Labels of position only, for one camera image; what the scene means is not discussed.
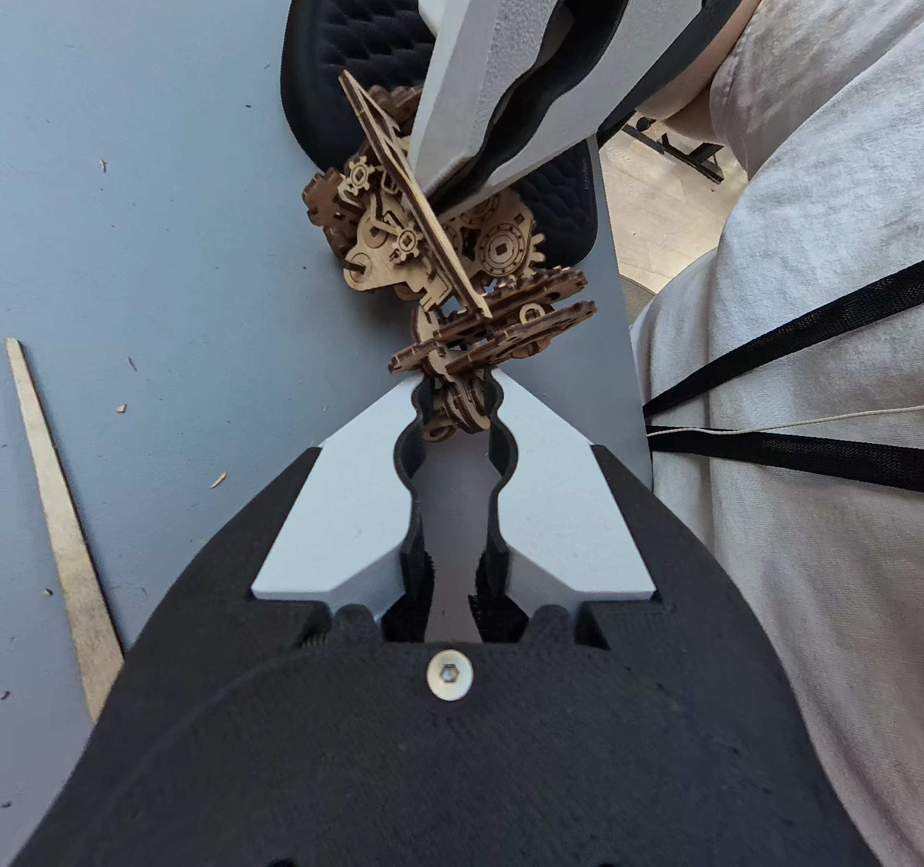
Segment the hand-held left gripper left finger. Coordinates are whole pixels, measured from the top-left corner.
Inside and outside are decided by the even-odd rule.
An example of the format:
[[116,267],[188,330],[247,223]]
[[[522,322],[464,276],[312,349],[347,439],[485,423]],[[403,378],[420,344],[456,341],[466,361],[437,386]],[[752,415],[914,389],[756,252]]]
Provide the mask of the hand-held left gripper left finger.
[[320,445],[252,596],[320,602],[332,614],[365,607],[380,622],[405,594],[400,549],[413,497],[396,449],[420,417],[413,393],[422,380],[404,378]]

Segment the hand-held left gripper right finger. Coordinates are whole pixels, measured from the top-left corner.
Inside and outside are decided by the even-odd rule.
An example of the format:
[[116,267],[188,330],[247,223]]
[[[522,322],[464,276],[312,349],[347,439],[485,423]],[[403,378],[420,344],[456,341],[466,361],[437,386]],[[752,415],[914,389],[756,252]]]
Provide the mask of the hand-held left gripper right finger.
[[513,438],[513,467],[497,495],[502,589],[520,610],[646,601],[655,584],[584,434],[494,370],[497,418]]

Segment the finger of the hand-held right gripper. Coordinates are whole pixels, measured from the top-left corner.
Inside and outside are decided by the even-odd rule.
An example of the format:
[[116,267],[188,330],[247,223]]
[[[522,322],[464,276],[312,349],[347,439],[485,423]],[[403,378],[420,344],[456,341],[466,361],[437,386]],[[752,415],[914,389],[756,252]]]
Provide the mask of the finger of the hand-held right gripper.
[[444,185],[464,209],[596,134],[696,19],[702,0],[565,0],[562,43],[503,96],[478,154]]
[[596,133],[631,0],[443,0],[410,141],[431,198],[484,197]]

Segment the wooden mechanical model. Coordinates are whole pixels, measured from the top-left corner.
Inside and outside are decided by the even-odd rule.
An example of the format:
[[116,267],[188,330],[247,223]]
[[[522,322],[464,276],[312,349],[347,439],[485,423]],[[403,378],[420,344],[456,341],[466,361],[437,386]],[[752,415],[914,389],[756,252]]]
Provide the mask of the wooden mechanical model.
[[[398,124],[408,157],[421,89],[375,86],[366,91]],[[489,320],[468,313],[436,272],[420,227],[366,134],[341,170],[330,168],[312,178],[303,201],[309,220],[322,229],[339,259],[347,284],[363,293],[393,289],[400,299],[416,304],[413,342],[392,356],[388,370],[392,375],[420,371],[433,379],[432,417],[423,432],[429,442],[445,441],[456,430],[487,430],[488,369],[544,351],[596,313],[588,300],[554,307],[582,292],[587,279],[573,268],[544,266],[544,236],[511,188],[445,221],[436,215],[491,309]]]

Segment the wooden model piece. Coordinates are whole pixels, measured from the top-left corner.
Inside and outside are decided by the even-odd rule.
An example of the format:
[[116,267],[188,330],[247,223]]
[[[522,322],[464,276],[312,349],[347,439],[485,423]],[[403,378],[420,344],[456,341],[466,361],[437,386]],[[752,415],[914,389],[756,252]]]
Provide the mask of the wooden model piece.
[[491,319],[491,309],[484,296],[470,282],[453,245],[418,185],[407,152],[401,146],[398,124],[349,71],[342,71],[338,81],[376,157],[401,192],[406,207],[420,227],[429,246],[429,260],[433,262],[436,272],[468,313],[478,312],[479,319]]

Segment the grey desk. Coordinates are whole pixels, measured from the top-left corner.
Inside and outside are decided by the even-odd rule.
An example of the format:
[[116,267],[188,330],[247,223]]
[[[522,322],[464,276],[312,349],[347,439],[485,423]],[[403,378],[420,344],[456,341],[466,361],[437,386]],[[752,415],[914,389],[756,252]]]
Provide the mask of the grey desk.
[[2,337],[26,350],[118,633],[391,388],[280,101],[291,0],[2,0]]

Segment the black chair base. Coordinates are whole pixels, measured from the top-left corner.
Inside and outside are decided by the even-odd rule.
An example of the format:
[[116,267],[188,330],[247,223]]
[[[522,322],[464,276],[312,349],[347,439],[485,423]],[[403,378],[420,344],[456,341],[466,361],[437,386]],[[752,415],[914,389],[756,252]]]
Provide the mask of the black chair base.
[[622,132],[640,142],[642,145],[651,148],[659,155],[671,157],[686,165],[688,168],[694,169],[711,182],[716,184],[723,183],[724,174],[722,168],[715,159],[722,148],[721,145],[701,143],[689,151],[684,151],[670,142],[668,134],[662,134],[658,140],[646,134],[655,122],[656,121],[652,118],[640,116],[635,122],[627,122],[622,127]]

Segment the person's white shirt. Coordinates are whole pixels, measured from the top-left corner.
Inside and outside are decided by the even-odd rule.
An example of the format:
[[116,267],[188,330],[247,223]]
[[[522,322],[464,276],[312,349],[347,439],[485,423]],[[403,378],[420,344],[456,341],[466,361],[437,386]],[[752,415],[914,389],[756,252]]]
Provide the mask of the person's white shirt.
[[[922,262],[922,0],[760,0],[711,80],[748,186],[715,250],[643,312],[646,399]],[[658,423],[922,447],[922,306],[735,378]],[[699,455],[654,491],[767,631],[849,815],[922,865],[922,493]]]

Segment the pointed wooden strip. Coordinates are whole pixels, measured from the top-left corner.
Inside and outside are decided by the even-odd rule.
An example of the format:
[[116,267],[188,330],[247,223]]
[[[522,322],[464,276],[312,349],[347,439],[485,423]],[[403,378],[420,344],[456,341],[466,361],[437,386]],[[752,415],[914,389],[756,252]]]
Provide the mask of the pointed wooden strip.
[[123,649],[29,370],[25,349],[14,338],[6,338],[4,345],[86,706],[91,722],[96,724],[123,665]]

